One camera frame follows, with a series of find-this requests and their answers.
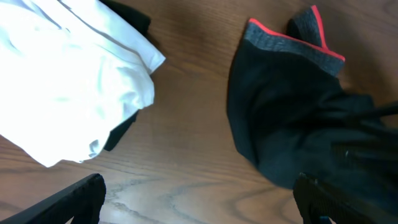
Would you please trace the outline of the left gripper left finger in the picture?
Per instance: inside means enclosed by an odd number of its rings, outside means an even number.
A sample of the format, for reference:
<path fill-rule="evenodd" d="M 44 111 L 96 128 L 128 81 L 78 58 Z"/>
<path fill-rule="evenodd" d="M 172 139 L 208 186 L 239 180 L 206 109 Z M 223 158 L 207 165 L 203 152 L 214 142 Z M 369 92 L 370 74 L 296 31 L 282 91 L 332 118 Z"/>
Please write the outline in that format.
<path fill-rule="evenodd" d="M 98 224 L 105 196 L 103 176 L 91 174 L 1 224 Z"/>

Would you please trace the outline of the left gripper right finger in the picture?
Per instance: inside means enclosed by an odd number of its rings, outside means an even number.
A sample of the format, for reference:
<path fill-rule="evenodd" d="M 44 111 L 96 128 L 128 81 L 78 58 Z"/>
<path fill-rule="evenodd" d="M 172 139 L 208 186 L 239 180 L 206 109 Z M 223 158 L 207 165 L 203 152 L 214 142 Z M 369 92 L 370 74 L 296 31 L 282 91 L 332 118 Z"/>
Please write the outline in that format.
<path fill-rule="evenodd" d="M 397 223 L 397 215 L 304 173 L 296 180 L 293 195 L 305 224 Z"/>

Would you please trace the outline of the black leggings red waistband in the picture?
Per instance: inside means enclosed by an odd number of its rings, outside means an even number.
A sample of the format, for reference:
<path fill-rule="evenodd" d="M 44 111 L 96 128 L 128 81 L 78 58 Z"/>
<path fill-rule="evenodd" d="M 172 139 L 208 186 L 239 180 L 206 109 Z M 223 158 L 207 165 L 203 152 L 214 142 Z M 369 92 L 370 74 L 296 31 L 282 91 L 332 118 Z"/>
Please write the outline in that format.
<path fill-rule="evenodd" d="M 248 20 L 231 64 L 227 115 L 236 149 L 269 181 L 291 189 L 301 173 L 397 215 L 397 130 L 338 80 L 344 56 L 325 42 L 316 6 L 284 34 Z"/>

